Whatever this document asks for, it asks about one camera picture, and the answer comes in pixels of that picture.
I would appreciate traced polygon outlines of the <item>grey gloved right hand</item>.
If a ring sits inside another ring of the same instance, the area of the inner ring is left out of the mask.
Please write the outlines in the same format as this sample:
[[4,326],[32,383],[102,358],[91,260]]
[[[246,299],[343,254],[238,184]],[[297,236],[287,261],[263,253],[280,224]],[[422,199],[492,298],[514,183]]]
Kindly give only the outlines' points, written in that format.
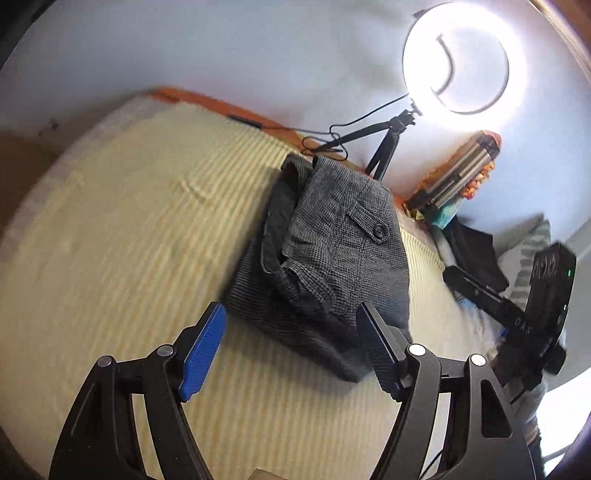
[[525,390],[519,379],[510,381],[504,392],[512,401],[515,421],[522,429],[527,444],[531,444],[539,434],[537,411],[547,392],[547,382],[541,381],[533,390]]

